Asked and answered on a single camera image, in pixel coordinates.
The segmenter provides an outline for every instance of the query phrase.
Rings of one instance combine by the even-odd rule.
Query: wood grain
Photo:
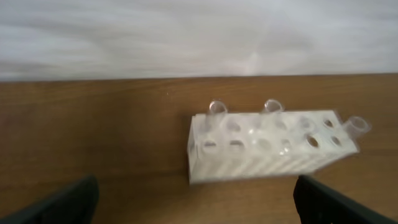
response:
[[[336,109],[373,130],[361,153],[315,174],[398,220],[398,76],[179,78],[0,84],[0,215],[93,173],[94,223],[300,223],[297,177],[188,185],[190,117],[221,98],[230,111]]]

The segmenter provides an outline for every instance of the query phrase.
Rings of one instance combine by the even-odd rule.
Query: brown wooden surface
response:
[[[190,117],[213,98],[368,119],[361,153],[315,177],[398,220],[397,75],[1,83],[0,216],[94,173],[94,223],[300,223],[297,177],[188,185]]]

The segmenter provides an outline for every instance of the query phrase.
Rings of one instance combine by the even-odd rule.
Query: white curtain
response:
[[[398,72],[397,0],[3,0],[0,81]]]

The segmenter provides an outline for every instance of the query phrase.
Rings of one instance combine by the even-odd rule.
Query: wooden table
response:
[[[373,130],[361,153],[315,174],[398,220],[398,76],[179,78],[0,84],[0,215],[93,173],[94,223],[300,223],[297,177],[188,185],[190,118],[230,111],[336,109]]]

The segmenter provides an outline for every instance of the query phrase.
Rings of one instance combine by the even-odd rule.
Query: black object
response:
[[[298,178],[293,197],[302,224],[397,223],[306,175]]]
[[[97,202],[97,180],[89,176],[1,219],[0,224],[89,224]]]

